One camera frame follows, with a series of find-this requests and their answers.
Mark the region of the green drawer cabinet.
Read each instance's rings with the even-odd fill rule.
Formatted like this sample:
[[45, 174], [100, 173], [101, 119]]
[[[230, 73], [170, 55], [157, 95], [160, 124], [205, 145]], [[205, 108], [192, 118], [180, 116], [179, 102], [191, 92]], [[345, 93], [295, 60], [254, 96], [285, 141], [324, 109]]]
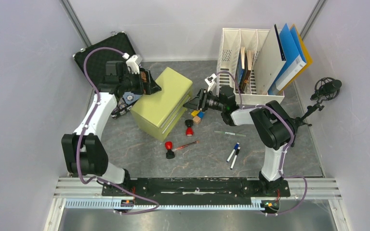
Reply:
[[159, 141], [164, 141], [186, 109], [192, 96], [193, 81], [167, 67], [156, 79], [161, 91], [142, 96], [132, 107], [137, 126]]

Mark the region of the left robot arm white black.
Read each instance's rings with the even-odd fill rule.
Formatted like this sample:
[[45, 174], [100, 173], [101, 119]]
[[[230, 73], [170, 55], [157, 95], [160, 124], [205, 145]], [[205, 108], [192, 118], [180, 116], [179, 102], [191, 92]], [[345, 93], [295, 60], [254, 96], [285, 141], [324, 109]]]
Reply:
[[126, 61], [108, 61], [106, 74], [94, 86], [95, 96], [84, 120], [71, 134], [61, 139], [66, 168], [77, 176], [101, 177], [114, 183], [120, 196], [132, 191], [128, 171], [109, 162], [101, 143], [106, 122], [126, 93], [151, 95], [161, 91], [150, 72], [140, 66], [137, 55]]

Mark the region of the Animal Farm book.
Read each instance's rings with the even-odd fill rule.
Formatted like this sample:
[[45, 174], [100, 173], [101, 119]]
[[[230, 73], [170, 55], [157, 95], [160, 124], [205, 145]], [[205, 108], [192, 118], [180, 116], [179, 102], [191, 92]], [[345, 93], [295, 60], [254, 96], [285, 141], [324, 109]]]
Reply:
[[244, 72], [245, 72], [245, 47], [241, 46], [239, 50], [239, 56], [238, 56], [238, 64], [236, 69], [236, 79], [238, 87], [241, 86], [242, 80], [244, 78]]

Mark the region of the white paper box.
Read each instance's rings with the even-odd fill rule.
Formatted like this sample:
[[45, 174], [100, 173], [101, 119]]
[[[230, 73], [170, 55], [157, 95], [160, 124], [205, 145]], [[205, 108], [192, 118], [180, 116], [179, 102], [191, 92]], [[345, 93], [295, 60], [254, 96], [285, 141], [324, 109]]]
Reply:
[[253, 66], [256, 90], [266, 95], [286, 62], [277, 25], [270, 29], [256, 63]]

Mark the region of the brown small book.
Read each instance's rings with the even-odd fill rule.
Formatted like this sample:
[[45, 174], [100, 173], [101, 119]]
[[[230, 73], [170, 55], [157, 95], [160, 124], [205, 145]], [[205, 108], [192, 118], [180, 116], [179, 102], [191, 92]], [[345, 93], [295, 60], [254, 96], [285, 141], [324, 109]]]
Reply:
[[240, 78], [239, 83], [239, 89], [241, 93], [245, 92], [245, 88], [249, 82], [251, 71], [253, 67], [253, 61], [255, 57], [255, 53], [252, 50], [247, 50], [245, 47], [243, 47], [244, 51], [244, 57], [242, 58], [242, 69], [243, 73]]

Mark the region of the blue capped white marker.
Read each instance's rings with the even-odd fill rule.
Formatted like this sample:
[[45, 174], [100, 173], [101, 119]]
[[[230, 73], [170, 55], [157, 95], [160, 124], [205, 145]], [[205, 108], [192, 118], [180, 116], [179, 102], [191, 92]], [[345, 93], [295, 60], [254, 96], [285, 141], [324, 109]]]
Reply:
[[231, 157], [232, 157], [232, 156], [233, 156], [233, 154], [236, 152], [236, 150], [238, 149], [239, 145], [240, 145], [240, 143], [239, 143], [239, 142], [237, 142], [237, 143], [235, 144], [234, 148], [232, 149], [232, 151], [231, 151], [230, 155], [228, 156], [228, 158], [227, 158], [227, 160], [226, 160], [227, 162], [229, 162], [229, 161], [230, 161]]

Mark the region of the black capped white marker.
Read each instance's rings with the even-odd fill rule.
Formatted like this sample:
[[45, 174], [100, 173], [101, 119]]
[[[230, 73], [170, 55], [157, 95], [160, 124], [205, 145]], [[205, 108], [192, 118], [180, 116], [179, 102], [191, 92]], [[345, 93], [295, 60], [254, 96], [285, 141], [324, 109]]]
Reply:
[[237, 156], [238, 156], [238, 154], [239, 154], [239, 151], [240, 151], [240, 147], [238, 147], [238, 148], [236, 149], [236, 152], [235, 152], [235, 155], [234, 155], [234, 159], [233, 159], [232, 164], [231, 164], [231, 166], [230, 166], [230, 169], [231, 169], [231, 170], [234, 168], [234, 165], [235, 165], [235, 162], [236, 162]]

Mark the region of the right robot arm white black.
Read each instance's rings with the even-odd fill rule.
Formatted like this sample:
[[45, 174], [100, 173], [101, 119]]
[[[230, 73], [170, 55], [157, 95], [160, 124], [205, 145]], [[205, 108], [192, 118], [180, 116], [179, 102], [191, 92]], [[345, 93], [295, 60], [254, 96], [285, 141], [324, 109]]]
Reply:
[[230, 86], [220, 89], [214, 96], [201, 89], [196, 97], [187, 101], [185, 108], [217, 110], [223, 121], [230, 126], [254, 125], [265, 145], [263, 167], [259, 173], [259, 191], [264, 196], [272, 196], [278, 191], [284, 179], [284, 160], [287, 150], [293, 145], [297, 126], [277, 101], [265, 105], [240, 107], [236, 103], [234, 90]]

